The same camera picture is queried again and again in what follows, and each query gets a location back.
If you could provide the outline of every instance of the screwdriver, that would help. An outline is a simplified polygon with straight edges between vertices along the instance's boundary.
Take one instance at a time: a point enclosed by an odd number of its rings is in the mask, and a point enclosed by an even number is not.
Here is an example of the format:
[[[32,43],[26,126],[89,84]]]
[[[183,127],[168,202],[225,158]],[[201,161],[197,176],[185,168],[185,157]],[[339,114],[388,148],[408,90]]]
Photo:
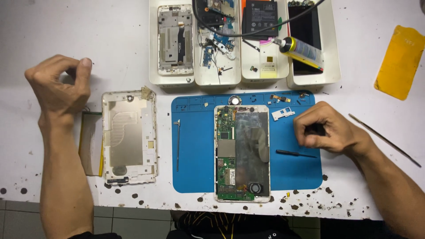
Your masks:
[[[290,152],[290,151],[280,150],[280,149],[276,149],[276,153],[285,154],[285,155],[292,155],[292,156],[303,156],[303,157],[309,157],[309,158],[317,158],[316,156],[312,156],[312,155],[305,155],[305,154],[300,154],[300,153],[297,153],[297,152]]]

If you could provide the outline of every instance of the tablet battery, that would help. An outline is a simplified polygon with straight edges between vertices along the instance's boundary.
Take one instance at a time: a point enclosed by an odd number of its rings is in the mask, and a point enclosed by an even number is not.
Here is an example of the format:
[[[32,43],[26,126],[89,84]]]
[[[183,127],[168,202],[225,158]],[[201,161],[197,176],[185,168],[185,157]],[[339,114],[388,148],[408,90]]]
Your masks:
[[[246,0],[246,32],[262,30],[278,23],[278,3],[261,0]],[[256,36],[277,37],[278,29],[269,29]]]

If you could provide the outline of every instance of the battery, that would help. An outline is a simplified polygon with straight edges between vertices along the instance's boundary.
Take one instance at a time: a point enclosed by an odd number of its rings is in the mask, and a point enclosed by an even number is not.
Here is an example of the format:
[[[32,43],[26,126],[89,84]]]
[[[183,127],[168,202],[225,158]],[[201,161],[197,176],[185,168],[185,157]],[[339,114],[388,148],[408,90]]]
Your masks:
[[[262,30],[278,23],[278,3],[275,1],[246,0],[246,33]],[[277,28],[255,34],[255,36],[277,37]]]
[[[279,51],[286,56],[323,71],[322,51],[301,40],[294,37],[285,37],[281,47],[279,47]]]

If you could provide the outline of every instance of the white table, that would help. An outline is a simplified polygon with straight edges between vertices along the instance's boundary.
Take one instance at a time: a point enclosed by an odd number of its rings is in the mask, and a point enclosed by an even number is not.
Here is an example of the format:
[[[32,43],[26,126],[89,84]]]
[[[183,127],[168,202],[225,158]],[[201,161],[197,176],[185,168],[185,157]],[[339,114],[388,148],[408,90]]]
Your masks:
[[[160,159],[156,183],[126,185],[116,194],[118,187],[107,189],[103,178],[87,177],[95,205],[175,210],[178,204],[179,210],[190,211],[381,219],[364,178],[351,160],[325,151],[321,152],[322,170],[328,180],[323,181],[322,190],[299,190],[296,195],[289,191],[285,203],[280,200],[288,191],[273,191],[274,201],[265,204],[219,203],[213,193],[176,192],[172,185],[172,122],[167,112],[175,97],[205,92],[199,87],[166,92],[150,84],[147,4],[148,1],[140,0],[0,1],[0,188],[7,189],[0,197],[40,200],[43,168],[43,143],[37,126],[40,107],[23,73],[47,57],[63,54],[93,60],[92,93],[88,101],[92,111],[101,111],[101,95],[105,91],[138,90],[147,85],[157,93]],[[425,59],[421,60],[424,67],[418,68],[407,100],[397,100],[373,88],[394,27],[400,24],[425,34],[425,15],[419,1],[334,0],[332,4],[342,79],[317,91],[313,89],[316,101],[329,102],[344,116],[354,114],[425,165],[422,123],[425,113],[420,110],[425,103]],[[275,86],[276,90],[288,89],[282,80],[274,85],[241,84],[222,93],[268,91],[275,90]],[[372,137],[390,160],[425,188],[424,169]],[[326,187],[333,193],[325,192]],[[28,192],[21,194],[22,188]],[[134,193],[138,194],[136,199],[132,197]],[[202,202],[198,202],[199,197],[203,198]]]

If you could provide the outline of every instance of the chip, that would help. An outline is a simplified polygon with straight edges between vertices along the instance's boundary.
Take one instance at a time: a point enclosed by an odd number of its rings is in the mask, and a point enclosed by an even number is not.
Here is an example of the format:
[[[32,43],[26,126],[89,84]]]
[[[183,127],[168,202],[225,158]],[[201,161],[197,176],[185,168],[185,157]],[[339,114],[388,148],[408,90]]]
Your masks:
[[[228,138],[229,138],[229,133],[227,133],[227,132],[222,132],[222,133],[221,133],[221,138],[222,138],[222,139],[228,139]]]

